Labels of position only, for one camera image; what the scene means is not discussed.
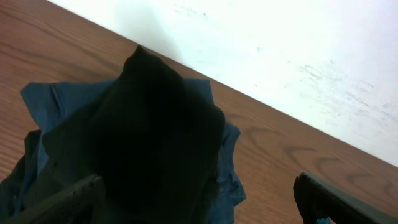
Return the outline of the folded dark blue shorts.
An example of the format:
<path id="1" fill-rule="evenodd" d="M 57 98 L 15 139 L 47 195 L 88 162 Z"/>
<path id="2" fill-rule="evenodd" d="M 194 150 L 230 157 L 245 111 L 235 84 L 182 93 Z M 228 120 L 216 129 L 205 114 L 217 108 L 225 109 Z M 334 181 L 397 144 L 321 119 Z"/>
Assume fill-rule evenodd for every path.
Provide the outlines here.
<path id="1" fill-rule="evenodd" d="M 21 95 L 30 115 L 45 134 L 77 109 L 95 100 L 112 84 L 112 80 L 30 83 L 21 90 Z M 233 152 L 238 137 L 239 129 L 226 123 L 215 172 L 218 197 L 210 202 L 205 223 L 233 223 L 234 207 L 246 199 L 243 185 L 233 167 Z"/>

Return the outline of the folded black garment white stripe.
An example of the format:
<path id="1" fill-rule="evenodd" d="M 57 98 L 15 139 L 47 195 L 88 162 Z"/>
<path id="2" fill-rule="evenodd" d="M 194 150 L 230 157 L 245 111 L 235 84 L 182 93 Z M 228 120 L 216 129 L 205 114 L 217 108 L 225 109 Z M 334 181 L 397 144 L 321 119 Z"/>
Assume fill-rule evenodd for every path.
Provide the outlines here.
<path id="1" fill-rule="evenodd" d="M 41 130 L 27 134 L 24 139 L 25 154 L 10 175 L 1 182 L 1 222 L 24 210 L 24 197 L 37 178 L 40 136 Z"/>

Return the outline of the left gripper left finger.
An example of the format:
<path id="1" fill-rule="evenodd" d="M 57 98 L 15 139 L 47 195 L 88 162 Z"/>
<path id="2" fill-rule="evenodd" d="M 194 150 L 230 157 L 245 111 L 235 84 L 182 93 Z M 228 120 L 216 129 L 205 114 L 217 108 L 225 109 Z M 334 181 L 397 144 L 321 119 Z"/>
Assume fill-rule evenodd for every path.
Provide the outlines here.
<path id="1" fill-rule="evenodd" d="M 3 221 L 3 224 L 95 224 L 106 198 L 102 177 L 90 175 Z"/>

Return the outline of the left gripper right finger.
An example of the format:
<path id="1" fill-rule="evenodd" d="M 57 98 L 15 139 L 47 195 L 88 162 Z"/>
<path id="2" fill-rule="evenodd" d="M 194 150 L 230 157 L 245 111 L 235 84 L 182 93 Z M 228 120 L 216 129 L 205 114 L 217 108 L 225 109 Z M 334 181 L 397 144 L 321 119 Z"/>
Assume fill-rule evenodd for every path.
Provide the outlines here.
<path id="1" fill-rule="evenodd" d="M 304 224 L 397 224 L 382 212 L 312 174 L 296 177 L 294 199 Z"/>

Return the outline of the black polo shirt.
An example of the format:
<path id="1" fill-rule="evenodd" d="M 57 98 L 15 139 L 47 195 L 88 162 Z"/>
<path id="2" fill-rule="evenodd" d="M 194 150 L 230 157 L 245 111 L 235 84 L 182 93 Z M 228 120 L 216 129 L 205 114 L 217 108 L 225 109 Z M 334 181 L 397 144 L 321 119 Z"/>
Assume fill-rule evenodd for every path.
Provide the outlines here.
<path id="1" fill-rule="evenodd" d="M 24 208 L 96 174 L 105 223 L 205 223 L 224 114 L 160 58 L 137 47 L 111 83 L 30 83 L 22 95 L 45 120 L 47 155 Z"/>

